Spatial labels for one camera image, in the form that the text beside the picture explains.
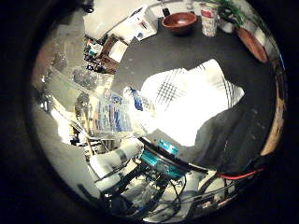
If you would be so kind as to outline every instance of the gray table surface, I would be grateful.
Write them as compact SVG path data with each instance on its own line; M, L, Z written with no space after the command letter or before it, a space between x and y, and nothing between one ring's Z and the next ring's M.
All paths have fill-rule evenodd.
M175 139L155 131L152 143L160 139L179 148L183 161L226 172L244 169L257 156L271 128L275 110L275 81L270 63L259 63L236 34L218 31L215 37L194 31L176 36L159 22L158 34L142 41L134 39L121 60L112 90L125 86L140 90L144 81L157 73L184 67L194 68L209 59L220 64L225 78L243 88L245 96L233 108L208 120L197 132L194 147L183 147Z

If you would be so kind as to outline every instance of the white wall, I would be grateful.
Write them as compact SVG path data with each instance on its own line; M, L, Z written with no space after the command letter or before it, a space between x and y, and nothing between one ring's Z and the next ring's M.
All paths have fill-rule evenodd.
M156 0L94 0L94 13L84 17L85 33L96 39L101 38L118 22L125 19L131 12L143 5L157 4ZM183 1L166 4L171 13L187 11ZM198 2L193 3L195 13L199 14ZM153 7L152 11L157 17L162 17L163 12L160 6ZM123 24L113 29L113 34L123 37L129 42L128 30Z

